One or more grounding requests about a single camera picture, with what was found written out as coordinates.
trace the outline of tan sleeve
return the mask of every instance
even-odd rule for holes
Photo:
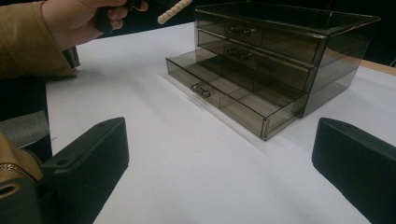
[[[22,177],[30,177],[37,181],[43,174],[32,155],[18,149],[0,133],[0,183]]]
[[[0,7],[0,78],[74,75],[44,23],[43,3]]]

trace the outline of clear plastic drawer unit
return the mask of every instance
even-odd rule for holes
[[[348,88],[379,22],[252,1],[195,17],[196,51],[168,73],[264,140]]]

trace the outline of white table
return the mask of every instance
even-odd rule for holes
[[[264,142],[167,75],[165,57],[192,50],[193,23],[98,39],[78,47],[77,78],[48,83],[55,153],[126,119],[130,167],[95,223],[368,223],[311,153],[321,117],[396,146],[396,77],[360,67],[348,90]]]

